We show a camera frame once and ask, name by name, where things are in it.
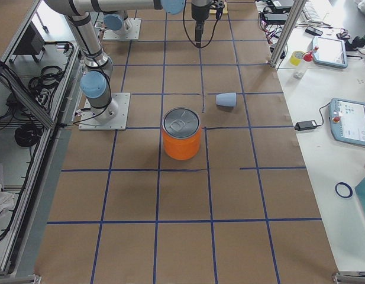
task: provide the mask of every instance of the can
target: can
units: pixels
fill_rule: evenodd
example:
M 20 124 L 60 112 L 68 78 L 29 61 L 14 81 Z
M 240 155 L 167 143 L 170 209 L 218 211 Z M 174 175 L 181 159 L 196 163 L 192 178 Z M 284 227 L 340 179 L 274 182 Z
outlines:
M 173 108 L 163 118 L 163 144 L 166 154 L 176 160 L 194 157 L 201 145 L 201 120 L 187 108 Z

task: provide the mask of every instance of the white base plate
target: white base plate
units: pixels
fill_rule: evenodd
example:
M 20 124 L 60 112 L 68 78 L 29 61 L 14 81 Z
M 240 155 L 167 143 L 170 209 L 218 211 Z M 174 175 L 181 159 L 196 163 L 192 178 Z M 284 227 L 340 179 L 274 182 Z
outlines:
M 141 19 L 135 18 L 133 21 L 132 30 L 125 35 L 115 34 L 112 30 L 107 30 L 104 33 L 104 39 L 107 41 L 126 41 L 126 40 L 138 40 L 140 34 Z
M 99 131 L 99 130 L 125 130 L 127 125 L 127 115 L 128 115 L 128 107 L 130 106 L 130 93 L 112 93 L 112 99 L 115 100 L 118 105 L 118 113 L 115 117 L 111 118 L 105 124 L 97 121 L 92 118 L 91 120 L 87 120 L 81 122 L 78 128 L 81 131 Z M 85 102 L 85 108 L 90 108 L 90 103 L 88 100 Z M 84 112 L 81 116 L 81 120 L 88 119 L 93 116 L 93 113 L 90 111 Z

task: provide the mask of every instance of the clear bottle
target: clear bottle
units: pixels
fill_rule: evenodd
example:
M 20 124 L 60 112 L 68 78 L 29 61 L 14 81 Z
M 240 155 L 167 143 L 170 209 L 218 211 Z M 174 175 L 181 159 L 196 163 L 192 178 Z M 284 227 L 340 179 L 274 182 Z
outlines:
M 301 79 L 306 73 L 307 69 L 311 65 L 311 61 L 314 60 L 313 54 L 314 51 L 308 51 L 303 54 L 301 62 L 299 62 L 298 66 L 294 70 L 293 77 L 295 79 Z

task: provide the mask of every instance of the blue cup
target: blue cup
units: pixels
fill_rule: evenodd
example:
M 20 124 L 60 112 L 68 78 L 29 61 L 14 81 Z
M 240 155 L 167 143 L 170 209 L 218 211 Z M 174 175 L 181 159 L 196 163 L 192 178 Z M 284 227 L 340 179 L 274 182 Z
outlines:
M 217 105 L 222 107 L 236 106 L 236 93 L 219 93 L 217 94 Z

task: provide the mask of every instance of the tablet screen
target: tablet screen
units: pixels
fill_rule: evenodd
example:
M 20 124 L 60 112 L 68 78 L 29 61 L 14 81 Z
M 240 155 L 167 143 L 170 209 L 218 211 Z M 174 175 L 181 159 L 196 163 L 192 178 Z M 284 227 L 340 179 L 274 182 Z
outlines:
M 365 105 L 338 101 L 338 114 L 341 117 L 341 136 L 365 141 Z
M 341 41 L 330 38 L 317 38 L 318 51 L 315 57 L 322 62 L 344 64 L 344 50 Z

